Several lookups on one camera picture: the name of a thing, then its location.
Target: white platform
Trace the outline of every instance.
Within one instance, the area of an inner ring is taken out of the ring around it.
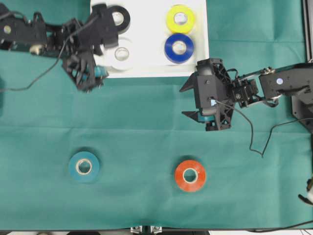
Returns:
[[[131,16],[131,26],[119,35],[133,44],[131,69],[126,71],[112,68],[112,60],[106,56],[95,56],[97,65],[105,66],[110,78],[121,77],[176,77],[190,76],[197,61],[209,58],[206,0],[91,0],[90,5],[106,3],[125,7]],[[170,62],[164,54],[164,43],[172,35],[166,26],[166,15],[173,5],[184,4],[195,14],[196,21],[188,36],[193,40],[195,51],[183,64]]]

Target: orange tape roll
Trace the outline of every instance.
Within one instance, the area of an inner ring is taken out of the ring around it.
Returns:
[[[197,161],[186,160],[178,165],[175,170],[175,181],[181,190],[195,192],[200,190],[206,181],[204,167]]]

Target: teal tape roll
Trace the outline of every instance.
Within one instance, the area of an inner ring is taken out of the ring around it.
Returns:
[[[74,180],[87,183],[93,181],[100,169],[99,160],[90,152],[78,152],[70,159],[68,170]]]

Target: blue tape roll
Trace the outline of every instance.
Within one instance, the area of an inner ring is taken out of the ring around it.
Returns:
[[[173,44],[177,41],[182,41],[186,44],[186,52],[184,54],[178,55],[173,51]],[[192,40],[187,35],[181,33],[173,34],[165,42],[165,54],[170,61],[176,64],[189,60],[194,53],[194,49]]]
[[[99,160],[90,152],[78,152],[70,159],[68,170],[74,180],[86,183],[93,181],[100,169]]]

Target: black cable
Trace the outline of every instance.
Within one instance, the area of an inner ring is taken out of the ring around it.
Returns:
[[[98,16],[95,16],[94,18],[92,18],[87,24],[85,24],[84,26],[82,26],[81,28],[79,28],[78,30],[76,30],[75,32],[71,33],[66,40],[63,43],[63,46],[61,48],[61,51],[59,53],[59,56],[57,58],[57,60],[54,62],[54,64],[48,68],[46,71],[44,71],[42,74],[40,74],[38,77],[36,77],[28,86],[23,87],[23,88],[5,88],[5,89],[0,89],[0,93],[2,92],[6,92],[6,91],[13,91],[13,92],[20,92],[20,91],[25,91],[28,90],[29,88],[31,88],[35,82],[37,82],[40,78],[42,78],[43,76],[45,76],[48,72],[50,72],[60,61],[60,58],[62,56],[62,53],[64,51],[64,48],[66,46],[66,43],[69,41],[69,39],[74,36],[75,34],[81,32],[82,30],[84,30],[85,28],[89,27],[96,19],[98,18]]]
[[[280,230],[293,229],[293,228],[297,228],[297,227],[302,226],[302,225],[312,224],[312,223],[313,223],[313,220],[309,220],[309,221],[306,221],[306,222],[303,222],[300,224],[291,225],[288,227],[282,227],[282,228],[277,228],[277,229],[268,229],[268,230],[253,230],[253,231],[248,231],[248,232],[251,232],[251,233],[269,233],[269,232],[275,232],[275,231],[280,231]]]
[[[291,123],[298,122],[298,121],[306,121],[306,120],[313,120],[313,117],[297,119],[297,120],[288,121],[288,122],[284,122],[284,123],[280,123],[280,124],[274,125],[274,126],[270,129],[269,136],[268,136],[268,140],[267,140],[267,142],[266,142],[266,144],[265,144],[265,147],[264,147],[264,149],[263,149],[263,151],[262,151],[262,156],[264,155],[265,150],[266,150],[266,148],[268,147],[268,143],[269,143],[270,137],[271,137],[271,135],[272,135],[273,130],[274,130],[276,127],[278,127],[278,126],[283,126],[283,125],[287,125],[287,124],[291,124]]]
[[[229,69],[229,70],[227,70],[226,72],[236,72],[236,74],[235,74],[235,79],[238,79],[238,77],[239,77],[239,72],[238,72],[238,70],[236,70],[236,69]]]
[[[305,229],[304,229],[304,231],[308,234],[308,235],[312,235],[311,233],[309,233],[308,231],[306,231]]]
[[[256,150],[256,149],[252,149],[254,131],[253,131],[253,124],[252,124],[252,122],[250,121],[250,119],[248,119],[247,116],[244,115],[244,113],[242,113],[240,110],[236,109],[235,107],[232,107],[232,106],[230,106],[230,105],[228,105],[228,104],[224,104],[224,103],[222,103],[222,102],[220,102],[220,101],[218,101],[218,100],[216,100],[216,102],[219,103],[219,104],[221,104],[221,105],[224,105],[225,107],[227,107],[227,108],[229,108],[229,109],[232,109],[232,110],[236,111],[236,112],[239,113],[239,114],[241,114],[241,116],[243,116],[244,119],[246,119],[246,120],[249,122],[250,127],[251,127],[251,141],[250,141],[249,150],[252,151],[252,152],[258,153],[258,154],[261,155],[261,157],[263,157],[263,153],[261,153],[260,151],[258,151],[258,150]]]
[[[4,18],[7,18],[9,16],[14,16],[14,15],[20,15],[23,17],[23,20],[25,21],[25,23],[27,24],[28,23],[28,20],[27,20],[27,17],[22,14],[21,12],[18,12],[18,11],[9,11],[3,15],[0,16],[0,20],[3,20]]]

